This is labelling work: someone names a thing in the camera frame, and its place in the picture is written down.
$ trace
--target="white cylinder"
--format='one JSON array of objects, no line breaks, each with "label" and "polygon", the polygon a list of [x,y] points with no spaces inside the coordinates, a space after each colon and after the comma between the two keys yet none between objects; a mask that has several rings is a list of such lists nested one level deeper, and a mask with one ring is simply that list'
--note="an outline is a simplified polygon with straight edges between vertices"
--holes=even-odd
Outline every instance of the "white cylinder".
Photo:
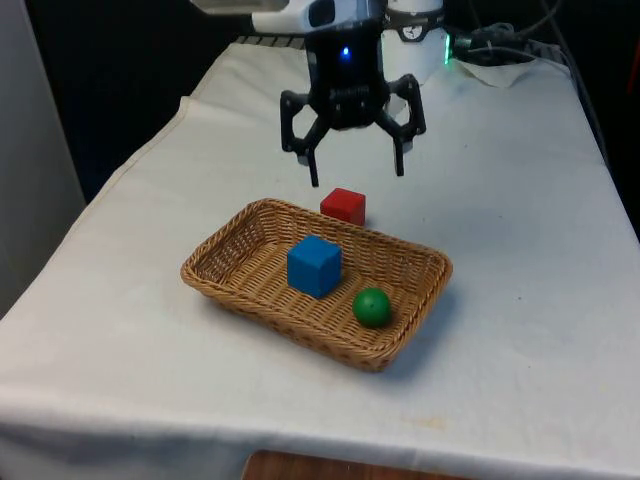
[{"label": "white cylinder", "polygon": [[387,8],[398,12],[426,13],[440,10],[443,0],[389,0]]},{"label": "white cylinder", "polygon": [[384,77],[390,82],[411,73],[420,85],[447,59],[447,34],[442,28],[431,30],[419,43],[406,43],[395,30],[382,35]]}]

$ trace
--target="table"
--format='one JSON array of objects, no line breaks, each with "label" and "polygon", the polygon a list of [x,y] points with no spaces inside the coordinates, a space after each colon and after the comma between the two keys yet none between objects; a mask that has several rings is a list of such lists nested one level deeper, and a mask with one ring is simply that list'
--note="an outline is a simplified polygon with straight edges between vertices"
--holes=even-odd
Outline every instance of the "table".
[{"label": "table", "polygon": [[[320,188],[281,151],[302,52],[233,45],[117,171],[0,322],[0,477],[239,478],[259,449],[473,478],[640,476],[640,251],[570,80],[455,65],[393,174],[330,134]],[[305,114],[302,124],[312,120]],[[451,283],[366,374],[220,310],[181,263],[248,202],[368,195],[371,227],[445,251]]]},{"label": "table", "polygon": [[256,452],[242,480],[465,480],[437,473],[412,472],[282,452]]}]

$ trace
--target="woven basket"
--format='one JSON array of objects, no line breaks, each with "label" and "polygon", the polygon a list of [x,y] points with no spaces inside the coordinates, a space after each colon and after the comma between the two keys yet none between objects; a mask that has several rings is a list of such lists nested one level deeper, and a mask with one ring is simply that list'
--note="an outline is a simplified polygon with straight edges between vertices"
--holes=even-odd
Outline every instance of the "woven basket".
[{"label": "woven basket", "polygon": [[[339,287],[321,300],[287,284],[287,252],[307,235],[343,250]],[[223,307],[254,318],[342,363],[381,371],[422,324],[452,273],[440,252],[372,232],[279,200],[248,205],[200,245],[182,279]],[[384,290],[393,319],[366,329],[351,305],[368,287]]]}]

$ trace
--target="wall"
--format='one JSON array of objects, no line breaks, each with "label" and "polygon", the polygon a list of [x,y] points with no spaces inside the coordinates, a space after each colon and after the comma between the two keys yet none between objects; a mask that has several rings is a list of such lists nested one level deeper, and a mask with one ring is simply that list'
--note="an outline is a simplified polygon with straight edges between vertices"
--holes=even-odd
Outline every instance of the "wall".
[{"label": "wall", "polygon": [[0,318],[83,208],[21,0],[0,1]]},{"label": "wall", "polygon": [[242,25],[189,0],[27,6],[87,200],[171,119]]}]

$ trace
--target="blue led light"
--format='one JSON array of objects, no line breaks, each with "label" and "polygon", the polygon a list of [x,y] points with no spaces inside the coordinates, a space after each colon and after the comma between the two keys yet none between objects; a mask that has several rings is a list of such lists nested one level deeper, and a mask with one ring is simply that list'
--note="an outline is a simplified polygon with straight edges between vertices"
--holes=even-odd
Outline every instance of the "blue led light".
[{"label": "blue led light", "polygon": [[342,58],[342,60],[345,60],[347,62],[351,60],[351,50],[349,49],[349,47],[344,47],[340,51],[340,58]]}]

